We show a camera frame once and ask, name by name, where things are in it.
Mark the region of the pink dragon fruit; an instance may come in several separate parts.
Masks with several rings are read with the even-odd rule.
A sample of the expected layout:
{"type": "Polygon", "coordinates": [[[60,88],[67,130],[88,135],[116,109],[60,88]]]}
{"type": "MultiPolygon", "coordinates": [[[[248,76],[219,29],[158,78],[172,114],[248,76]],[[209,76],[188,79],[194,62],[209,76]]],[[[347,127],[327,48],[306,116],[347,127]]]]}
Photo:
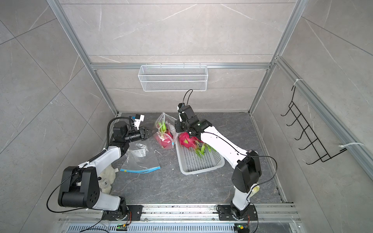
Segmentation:
{"type": "Polygon", "coordinates": [[[155,134],[155,138],[162,148],[173,148],[173,134],[165,121],[158,122],[158,132],[155,134]]]}
{"type": "Polygon", "coordinates": [[[213,147],[211,147],[210,145],[204,143],[204,142],[199,142],[199,141],[196,141],[195,142],[195,148],[194,148],[194,151],[195,153],[197,154],[198,157],[202,158],[203,156],[205,156],[206,152],[213,152],[215,151],[215,149],[213,147]]]}
{"type": "Polygon", "coordinates": [[[190,136],[187,132],[179,135],[179,143],[186,148],[196,149],[199,147],[199,140],[195,136],[190,136]]]}

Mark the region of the zip-top bag with dragon fruit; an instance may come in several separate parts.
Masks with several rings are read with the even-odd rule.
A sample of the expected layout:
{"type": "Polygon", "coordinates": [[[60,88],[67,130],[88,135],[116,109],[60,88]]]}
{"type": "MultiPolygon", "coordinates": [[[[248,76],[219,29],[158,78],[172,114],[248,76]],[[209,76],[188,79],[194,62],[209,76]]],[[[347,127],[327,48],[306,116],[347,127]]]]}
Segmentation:
{"type": "Polygon", "coordinates": [[[175,142],[178,138],[175,121],[174,117],[162,113],[154,124],[157,128],[157,132],[154,134],[155,139],[163,149],[170,150],[175,147],[175,142]]]}

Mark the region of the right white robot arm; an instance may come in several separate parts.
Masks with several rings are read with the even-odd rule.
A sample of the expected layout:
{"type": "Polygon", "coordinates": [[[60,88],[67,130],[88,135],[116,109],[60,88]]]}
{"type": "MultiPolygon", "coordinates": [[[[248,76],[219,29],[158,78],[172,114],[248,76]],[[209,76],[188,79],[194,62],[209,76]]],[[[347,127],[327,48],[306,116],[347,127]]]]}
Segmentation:
{"type": "Polygon", "coordinates": [[[177,107],[179,120],[175,121],[177,133],[186,133],[187,139],[196,139],[219,153],[234,169],[231,177],[235,194],[231,201],[231,214],[241,220],[246,217],[250,197],[257,192],[262,175],[259,156],[254,150],[244,150],[224,137],[206,119],[198,119],[190,105],[177,107]]]}

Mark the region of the zip-top bag with blue seal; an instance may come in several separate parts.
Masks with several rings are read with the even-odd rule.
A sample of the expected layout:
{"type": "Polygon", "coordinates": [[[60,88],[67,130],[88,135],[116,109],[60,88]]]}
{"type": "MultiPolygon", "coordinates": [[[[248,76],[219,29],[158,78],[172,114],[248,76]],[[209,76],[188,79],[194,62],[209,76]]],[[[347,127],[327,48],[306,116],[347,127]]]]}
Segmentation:
{"type": "Polygon", "coordinates": [[[155,151],[148,141],[131,142],[120,171],[147,174],[160,169],[155,151]]]}

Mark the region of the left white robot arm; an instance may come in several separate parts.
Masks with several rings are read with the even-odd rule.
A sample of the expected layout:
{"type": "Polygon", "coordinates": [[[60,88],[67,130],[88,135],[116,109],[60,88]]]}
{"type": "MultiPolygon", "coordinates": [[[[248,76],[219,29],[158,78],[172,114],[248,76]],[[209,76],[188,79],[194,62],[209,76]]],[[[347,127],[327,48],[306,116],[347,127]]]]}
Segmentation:
{"type": "Polygon", "coordinates": [[[106,129],[104,149],[86,162],[63,171],[61,184],[56,188],[59,191],[58,205],[70,211],[86,208],[101,210],[104,220],[129,219],[130,211],[125,198],[102,192],[99,175],[125,155],[131,142],[146,141],[155,133],[155,129],[147,126],[136,126],[130,117],[111,119],[106,129]]]}

